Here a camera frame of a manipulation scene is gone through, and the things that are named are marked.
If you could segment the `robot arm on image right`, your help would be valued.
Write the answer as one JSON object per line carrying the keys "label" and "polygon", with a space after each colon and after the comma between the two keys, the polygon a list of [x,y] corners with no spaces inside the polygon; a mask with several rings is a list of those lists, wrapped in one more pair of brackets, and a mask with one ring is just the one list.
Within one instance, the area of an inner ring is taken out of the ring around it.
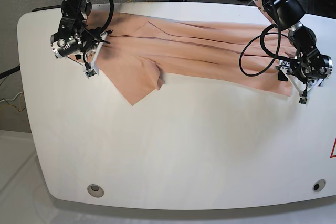
{"label": "robot arm on image right", "polygon": [[[257,38],[260,40],[262,50],[272,58],[272,62],[279,61],[276,67],[278,80],[290,81],[298,91],[300,103],[305,104],[315,87],[323,86],[333,70],[332,58],[323,55],[316,47],[314,32],[301,22],[305,10],[298,0],[252,0],[263,15],[271,22]],[[275,29],[279,39],[283,37],[282,31],[287,30],[285,36],[295,47],[293,58],[279,55],[280,45],[275,52],[266,48],[265,37]]]}

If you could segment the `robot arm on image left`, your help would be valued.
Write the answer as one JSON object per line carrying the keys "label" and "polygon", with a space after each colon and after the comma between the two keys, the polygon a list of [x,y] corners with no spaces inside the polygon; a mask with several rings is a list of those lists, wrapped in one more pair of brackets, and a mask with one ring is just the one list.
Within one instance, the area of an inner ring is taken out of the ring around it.
{"label": "robot arm on image left", "polygon": [[87,19],[92,11],[91,0],[63,0],[60,9],[62,18],[58,31],[50,38],[50,46],[56,58],[74,55],[83,61],[83,72],[90,78],[99,73],[96,64],[106,38],[113,33],[108,29],[114,13],[114,2],[109,0],[107,21],[102,27],[87,28]]}

